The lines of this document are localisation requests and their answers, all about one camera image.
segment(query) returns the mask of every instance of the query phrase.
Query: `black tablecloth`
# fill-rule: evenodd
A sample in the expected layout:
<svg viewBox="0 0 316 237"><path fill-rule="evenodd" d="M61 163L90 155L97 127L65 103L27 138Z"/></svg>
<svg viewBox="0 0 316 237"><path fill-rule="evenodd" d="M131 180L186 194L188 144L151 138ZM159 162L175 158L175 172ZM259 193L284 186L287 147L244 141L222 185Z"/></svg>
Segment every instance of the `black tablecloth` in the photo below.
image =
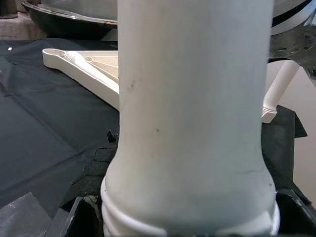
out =
<svg viewBox="0 0 316 237"><path fill-rule="evenodd" d="M71 182L107 142L107 132L119 132L119 112L45 67L45 48L117 47L67 39L0 41L0 208L32 192L52 217Z"/></svg>

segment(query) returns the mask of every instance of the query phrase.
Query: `black bowl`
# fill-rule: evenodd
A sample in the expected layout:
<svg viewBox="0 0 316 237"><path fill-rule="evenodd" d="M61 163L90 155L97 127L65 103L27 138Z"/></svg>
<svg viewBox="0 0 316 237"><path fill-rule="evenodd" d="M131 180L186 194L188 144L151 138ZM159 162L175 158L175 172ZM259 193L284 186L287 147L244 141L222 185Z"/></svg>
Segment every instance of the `black bowl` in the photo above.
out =
<svg viewBox="0 0 316 237"><path fill-rule="evenodd" d="M117 21L85 17L62 10L39 7L35 1L22 3L31 20L49 37L99 40L117 27Z"/></svg>

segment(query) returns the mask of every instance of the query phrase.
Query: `white plastic stand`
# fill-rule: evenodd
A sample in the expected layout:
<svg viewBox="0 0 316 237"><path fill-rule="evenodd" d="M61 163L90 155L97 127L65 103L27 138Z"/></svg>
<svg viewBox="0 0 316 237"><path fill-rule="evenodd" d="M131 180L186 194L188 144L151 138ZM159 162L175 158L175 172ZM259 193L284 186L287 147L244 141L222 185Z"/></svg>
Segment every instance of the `white plastic stand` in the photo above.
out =
<svg viewBox="0 0 316 237"><path fill-rule="evenodd" d="M119 65L117 51L43 50L44 64L59 69L119 109Z"/></svg>
<svg viewBox="0 0 316 237"><path fill-rule="evenodd" d="M261 153L272 0L118 0L105 235L276 234Z"/></svg>
<svg viewBox="0 0 316 237"><path fill-rule="evenodd" d="M300 66L294 61L286 61L269 87L262 106L262 122L270 123L277 115L277 104L293 80Z"/></svg>

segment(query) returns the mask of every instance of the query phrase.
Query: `white wall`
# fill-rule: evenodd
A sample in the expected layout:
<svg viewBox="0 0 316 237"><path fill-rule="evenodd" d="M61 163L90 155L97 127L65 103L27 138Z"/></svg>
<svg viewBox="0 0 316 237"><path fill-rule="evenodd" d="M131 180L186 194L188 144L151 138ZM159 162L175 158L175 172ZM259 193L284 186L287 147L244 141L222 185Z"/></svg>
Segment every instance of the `white wall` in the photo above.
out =
<svg viewBox="0 0 316 237"><path fill-rule="evenodd" d="M268 64L266 88L284 62ZM316 207L316 88L300 67L280 104L294 110L308 137L295 139L294 182Z"/></svg>

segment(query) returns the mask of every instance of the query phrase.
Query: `white cylindrical column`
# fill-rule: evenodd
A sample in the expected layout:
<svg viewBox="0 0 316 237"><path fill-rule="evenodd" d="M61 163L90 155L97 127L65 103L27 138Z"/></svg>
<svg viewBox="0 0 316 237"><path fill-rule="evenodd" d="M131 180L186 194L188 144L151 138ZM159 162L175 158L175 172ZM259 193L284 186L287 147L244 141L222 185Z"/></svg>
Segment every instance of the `white cylindrical column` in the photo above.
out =
<svg viewBox="0 0 316 237"><path fill-rule="evenodd" d="M120 137L101 186L106 235L271 231L260 132L272 5L118 0Z"/></svg>

